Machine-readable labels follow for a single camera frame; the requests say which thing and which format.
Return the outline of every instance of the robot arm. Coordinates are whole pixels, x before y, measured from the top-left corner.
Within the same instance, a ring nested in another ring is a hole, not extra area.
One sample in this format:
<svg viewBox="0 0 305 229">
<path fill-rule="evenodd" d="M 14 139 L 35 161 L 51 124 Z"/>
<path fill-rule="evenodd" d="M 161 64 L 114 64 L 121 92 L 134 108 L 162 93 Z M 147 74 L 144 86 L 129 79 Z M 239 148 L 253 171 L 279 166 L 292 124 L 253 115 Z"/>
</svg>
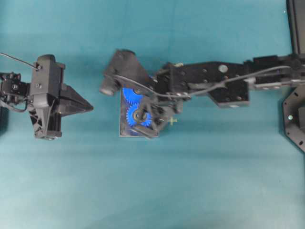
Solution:
<svg viewBox="0 0 305 229">
<path fill-rule="evenodd" d="M 249 90 L 303 84 L 304 55 L 260 57 L 243 64 L 167 63 L 150 77 L 133 52 L 118 50 L 104 71 L 100 92 L 114 95 L 121 87 L 127 87 L 142 94 L 136 120 L 138 124 L 133 130 L 152 137 L 165 128 L 168 119 L 180 113 L 183 102 L 193 96 L 209 96 L 219 107 L 239 107 L 249 105 Z M 146 112 L 152 117 L 150 127 L 140 125 Z M 296 123 L 300 122 L 299 119 L 301 121 L 303 117 L 298 117 Z"/>
<path fill-rule="evenodd" d="M 93 107 L 72 87 L 63 83 L 65 65 L 53 55 L 37 59 L 31 83 L 21 81 L 21 75 L 0 73 L 0 105 L 15 112 L 30 113 L 36 138 L 53 140 L 61 137 L 61 118 L 91 111 Z M 24 109 L 16 108 L 25 104 Z"/>
</svg>

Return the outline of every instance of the black cable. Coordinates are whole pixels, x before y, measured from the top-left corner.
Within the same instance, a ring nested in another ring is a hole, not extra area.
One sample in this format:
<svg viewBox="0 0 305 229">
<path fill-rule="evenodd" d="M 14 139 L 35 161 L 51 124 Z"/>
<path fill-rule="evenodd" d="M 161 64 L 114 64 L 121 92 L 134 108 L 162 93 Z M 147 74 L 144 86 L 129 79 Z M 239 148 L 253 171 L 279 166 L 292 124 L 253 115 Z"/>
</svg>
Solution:
<svg viewBox="0 0 305 229">
<path fill-rule="evenodd" d="M 1 56 L 5 56 L 5 57 L 8 57 L 8 58 L 11 58 L 11 59 L 13 59 L 13 60 L 15 60 L 15 61 L 19 61 L 19 62 L 21 62 L 21 63 L 23 63 L 23 64 L 26 64 L 26 65 L 30 66 L 31 68 L 33 68 L 33 69 L 35 69 L 35 70 L 38 70 L 38 68 L 36 68 L 34 65 L 32 65 L 32 64 L 30 64 L 30 63 L 28 63 L 28 62 L 25 62 L 25 61 L 23 61 L 23 60 L 20 60 L 20 59 L 18 59 L 18 58 L 16 58 L 16 57 L 13 57 L 13 56 L 7 55 L 7 54 L 5 54 L 5 53 L 1 53 L 1 52 L 0 52 L 0 55 L 1 55 Z"/>
</svg>

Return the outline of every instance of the yellow marker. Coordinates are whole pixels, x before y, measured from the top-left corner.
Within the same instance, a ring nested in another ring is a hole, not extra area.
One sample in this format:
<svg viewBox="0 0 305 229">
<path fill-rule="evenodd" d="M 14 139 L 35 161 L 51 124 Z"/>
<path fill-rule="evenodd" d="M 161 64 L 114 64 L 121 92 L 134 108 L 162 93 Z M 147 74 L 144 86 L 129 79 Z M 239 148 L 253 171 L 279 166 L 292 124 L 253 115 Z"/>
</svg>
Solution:
<svg viewBox="0 0 305 229">
<path fill-rule="evenodd" d="M 173 125 L 173 123 L 177 123 L 178 120 L 177 119 L 173 119 L 173 117 L 171 117 L 171 119 L 168 122 L 171 123 L 171 125 Z"/>
</svg>

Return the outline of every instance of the gear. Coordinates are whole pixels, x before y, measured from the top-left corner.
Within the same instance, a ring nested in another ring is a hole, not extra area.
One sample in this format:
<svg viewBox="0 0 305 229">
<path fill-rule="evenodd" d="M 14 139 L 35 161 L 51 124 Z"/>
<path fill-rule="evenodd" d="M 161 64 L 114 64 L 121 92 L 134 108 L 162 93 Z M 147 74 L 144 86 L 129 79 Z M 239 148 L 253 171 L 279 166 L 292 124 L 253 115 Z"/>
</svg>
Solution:
<svg viewBox="0 0 305 229">
<path fill-rule="evenodd" d="M 126 119 L 130 127 L 133 127 L 137 123 L 143 125 L 143 126 L 149 126 L 152 122 L 151 115 L 149 113 L 145 113 L 143 119 L 138 116 L 138 110 L 139 105 L 134 104 L 131 107 L 129 107 L 127 113 L 126 113 Z"/>
<path fill-rule="evenodd" d="M 139 104 L 141 99 L 143 98 L 143 95 L 137 94 L 136 92 L 134 92 L 132 88 L 126 88 L 126 87 L 123 88 L 123 95 L 126 101 L 131 105 Z"/>
</svg>

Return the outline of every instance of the hexagonal plate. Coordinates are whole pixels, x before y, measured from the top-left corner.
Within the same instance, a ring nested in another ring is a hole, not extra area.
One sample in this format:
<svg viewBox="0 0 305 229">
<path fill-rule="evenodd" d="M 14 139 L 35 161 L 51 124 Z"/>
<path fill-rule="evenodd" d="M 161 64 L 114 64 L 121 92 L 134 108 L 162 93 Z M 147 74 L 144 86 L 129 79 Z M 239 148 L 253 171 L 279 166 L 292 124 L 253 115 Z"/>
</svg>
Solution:
<svg viewBox="0 0 305 229">
<path fill-rule="evenodd" d="M 283 102 L 285 134 L 305 152 L 305 133 L 299 126 L 298 109 L 305 105 L 305 85 L 298 86 Z"/>
</svg>

